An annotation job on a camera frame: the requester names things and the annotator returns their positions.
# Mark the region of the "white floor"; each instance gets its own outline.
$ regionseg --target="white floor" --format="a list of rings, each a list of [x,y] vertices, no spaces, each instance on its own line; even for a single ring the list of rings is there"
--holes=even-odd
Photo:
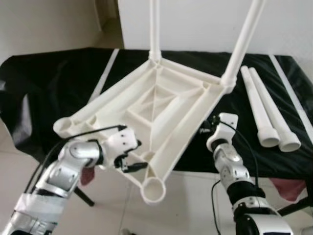
[[[0,123],[0,230],[5,226],[28,178],[36,167],[30,156],[17,151],[3,123]],[[96,178],[83,191],[95,202],[87,206],[73,195],[56,235],[118,235],[128,228],[138,235],[217,234],[214,227],[210,190],[218,175],[173,172],[169,177],[164,201],[155,207],[146,205],[136,186],[114,170],[96,171]],[[286,205],[268,179],[260,184],[275,207]],[[223,235],[234,235],[231,204],[219,185],[215,191],[218,224]],[[296,235],[313,219],[300,211],[285,217]]]

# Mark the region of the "black wire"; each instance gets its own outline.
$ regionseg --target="black wire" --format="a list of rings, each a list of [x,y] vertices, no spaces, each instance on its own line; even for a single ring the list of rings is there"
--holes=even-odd
[[[216,231],[218,233],[218,235],[221,235],[221,231],[219,230],[219,227],[217,226],[217,221],[216,221],[216,214],[215,214],[215,206],[214,206],[214,198],[213,198],[213,191],[215,186],[220,182],[220,180],[218,182],[216,182],[211,189],[211,200],[212,200],[212,209],[213,209],[213,216],[214,216],[214,223],[215,223],[215,228]]]
[[[226,122],[223,122],[223,121],[220,121],[220,123],[222,123],[222,124],[230,127],[231,129],[233,129],[243,139],[243,141],[246,143],[246,145],[250,149],[251,155],[252,155],[253,160],[254,160],[254,165],[255,165],[255,185],[256,185],[256,187],[259,187],[259,166],[258,166],[258,161],[257,161],[255,155],[253,154],[253,150],[252,150],[249,142],[246,140],[246,138],[243,136],[243,134],[240,133],[240,131],[236,130],[231,125],[229,125],[229,124],[227,124]]]
[[[38,166],[36,167],[36,169],[34,170],[30,180],[28,181],[27,183],[27,186],[24,190],[24,193],[27,193],[30,185],[31,185],[31,182],[33,181],[37,171],[39,170],[40,166],[42,165],[42,168],[41,168],[41,171],[40,173],[38,174],[37,176],[37,179],[36,179],[36,183],[39,181],[40,177],[42,176],[45,168],[46,168],[46,165],[47,163],[49,162],[50,158],[53,156],[54,152],[57,150],[57,148],[61,145],[61,144],[65,144],[66,142],[68,142],[69,140],[73,139],[73,138],[76,138],[76,137],[79,137],[79,136],[84,136],[84,135],[88,135],[88,134],[92,134],[92,133],[96,133],[96,132],[100,132],[100,131],[105,131],[105,130],[109,130],[109,129],[113,129],[113,128],[118,128],[118,129],[123,129],[125,126],[122,126],[122,125],[116,125],[116,126],[110,126],[110,127],[105,127],[105,128],[101,128],[101,129],[97,129],[97,130],[93,130],[93,131],[87,131],[87,132],[83,132],[83,133],[80,133],[80,134],[77,134],[77,135],[74,135],[74,136],[70,136],[70,137],[67,137],[59,142],[57,142],[52,148],[51,150],[48,152],[48,154],[46,155],[45,157],[45,160],[42,164],[38,164]]]

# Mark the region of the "black fabric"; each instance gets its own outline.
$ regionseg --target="black fabric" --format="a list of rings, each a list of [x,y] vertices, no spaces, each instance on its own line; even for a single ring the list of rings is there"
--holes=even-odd
[[[85,48],[71,51],[14,56],[0,67],[0,116],[7,125],[15,146],[41,161],[44,154],[59,140],[53,133],[54,121],[67,117],[86,105],[106,63],[111,49]],[[163,57],[197,70],[221,76],[230,58],[229,53],[164,51]],[[147,51],[120,50],[103,91],[140,66],[148,58]],[[277,57],[284,67],[294,68],[288,76],[297,76],[298,93],[307,91],[301,102],[309,101],[313,92],[309,81],[290,57]],[[238,130],[249,140],[258,158],[260,176],[288,179],[309,179],[313,172],[313,146],[281,79],[266,55],[247,54],[244,65],[255,67],[268,91],[302,142],[299,150],[282,153],[277,147],[262,148],[240,73],[236,88],[225,95],[211,114],[235,113]],[[206,139],[196,134],[182,155],[175,170],[216,172],[212,154],[205,147]],[[234,146],[253,175],[254,163],[249,148],[235,136]]]

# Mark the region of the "white wall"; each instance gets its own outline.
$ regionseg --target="white wall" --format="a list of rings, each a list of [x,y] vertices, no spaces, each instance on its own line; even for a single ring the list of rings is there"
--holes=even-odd
[[[0,64],[10,55],[91,46],[92,0],[0,0]]]
[[[149,48],[149,1],[118,2],[125,48]],[[231,52],[251,1],[160,2],[162,49]],[[291,55],[313,78],[313,1],[268,0],[248,52]]]

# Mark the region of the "white plastic tube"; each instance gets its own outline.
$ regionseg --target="white plastic tube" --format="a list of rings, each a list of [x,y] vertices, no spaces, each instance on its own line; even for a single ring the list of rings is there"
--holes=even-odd
[[[150,51],[149,59],[158,62],[160,50],[160,1],[150,0]]]
[[[234,87],[236,85],[237,73],[263,11],[265,2],[266,0],[253,0],[225,73],[222,75],[221,84],[223,86]]]
[[[254,120],[258,128],[258,138],[260,144],[261,146],[267,148],[274,147],[278,145],[280,139],[277,131],[273,128],[268,118],[247,66],[241,67],[241,74],[245,82],[246,92],[248,94]]]
[[[288,127],[285,119],[281,115],[278,107],[263,84],[259,74],[255,68],[250,68],[249,71],[269,119],[280,137],[280,142],[278,144],[279,149],[282,152],[292,152],[299,149],[301,146],[300,140]]]

